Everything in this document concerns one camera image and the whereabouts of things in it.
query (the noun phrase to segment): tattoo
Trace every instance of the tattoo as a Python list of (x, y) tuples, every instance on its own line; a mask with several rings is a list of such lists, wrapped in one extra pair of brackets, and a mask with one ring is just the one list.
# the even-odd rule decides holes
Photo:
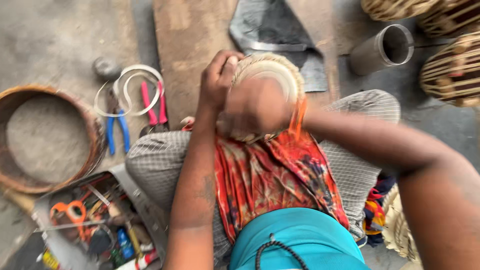
[(215, 181), (212, 174), (202, 178), (204, 186), (201, 190), (195, 193), (195, 198), (206, 200), (212, 207), (215, 204)]

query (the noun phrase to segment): toolbox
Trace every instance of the toolbox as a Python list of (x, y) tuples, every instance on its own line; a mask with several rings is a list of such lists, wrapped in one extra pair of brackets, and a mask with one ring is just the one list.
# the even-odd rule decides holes
[[(138, 269), (143, 263), (140, 269), (150, 270), (163, 265), (167, 214), (136, 185), (124, 164), (43, 195), (35, 201), (32, 218), (40, 230), (48, 229), (40, 233), (49, 256), (58, 261), (58, 269), (129, 270), (123, 263), (130, 262), (131, 269)], [(77, 226), (83, 224), (80, 221), (98, 223)], [(71, 228), (51, 228), (65, 224)], [(129, 230), (132, 224), (135, 230)]]

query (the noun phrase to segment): checkered cloth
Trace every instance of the checkered cloth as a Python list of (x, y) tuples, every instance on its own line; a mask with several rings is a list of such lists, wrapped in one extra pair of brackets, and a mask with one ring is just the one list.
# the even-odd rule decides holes
[[(388, 122), (397, 123), (400, 106), (392, 95), (370, 90), (342, 98), (328, 107), (329, 111), (361, 112)], [(126, 158), (126, 168), (137, 184), (163, 210), (170, 212), (175, 187), (187, 153), (190, 132), (173, 131), (140, 138)], [(368, 193), (375, 186), (380, 168), (329, 141), (320, 142), (330, 163), (342, 205), (355, 240), (365, 236), (362, 229), (363, 207)], [(223, 229), (215, 207), (213, 220), (215, 266), (228, 264), (232, 245)]]

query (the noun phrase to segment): person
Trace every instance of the person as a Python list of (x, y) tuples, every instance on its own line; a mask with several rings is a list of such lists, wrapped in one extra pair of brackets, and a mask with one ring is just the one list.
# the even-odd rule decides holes
[[(236, 128), (257, 134), (286, 129), (298, 112), (271, 80), (247, 79), (230, 89), (243, 57), (220, 51), (204, 70), (192, 132), (144, 136), (127, 156), (127, 170), (138, 185), (171, 210), (164, 269), (224, 263), (231, 270), (367, 269), (356, 241), (364, 237), (362, 209), (381, 169), (398, 176), (403, 211), (425, 269), (480, 265), (479, 174), (446, 144), (397, 124), (398, 102), (386, 92), (359, 92), (326, 108), (307, 101), (300, 124), (320, 142), (316, 147), (308, 136), (300, 143), (283, 132), (254, 146), (231, 142), (248, 158), (247, 166), (229, 163), (234, 152), (225, 152), (231, 146), (226, 142), (232, 140), (216, 135), (222, 111)], [(295, 152), (308, 154), (298, 162)], [(228, 166), (218, 162), (225, 156)], [(219, 174), (239, 168), (248, 172)], [(300, 173), (292, 173), (295, 168)], [(278, 174), (286, 174), (287, 182)], [(258, 175), (274, 179), (255, 178), (254, 185)], [(300, 191), (291, 189), (292, 182), (300, 182), (295, 186)], [(248, 201), (250, 193), (268, 205), (254, 201), (235, 208), (239, 197)], [(254, 214), (246, 219), (247, 213)]]

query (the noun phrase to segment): blue bottle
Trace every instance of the blue bottle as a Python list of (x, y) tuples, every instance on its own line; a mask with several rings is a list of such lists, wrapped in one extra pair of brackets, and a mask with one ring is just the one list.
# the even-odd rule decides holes
[(117, 231), (117, 237), (120, 244), (121, 254), (125, 259), (130, 259), (134, 254), (132, 243), (128, 238), (125, 229), (120, 228)]

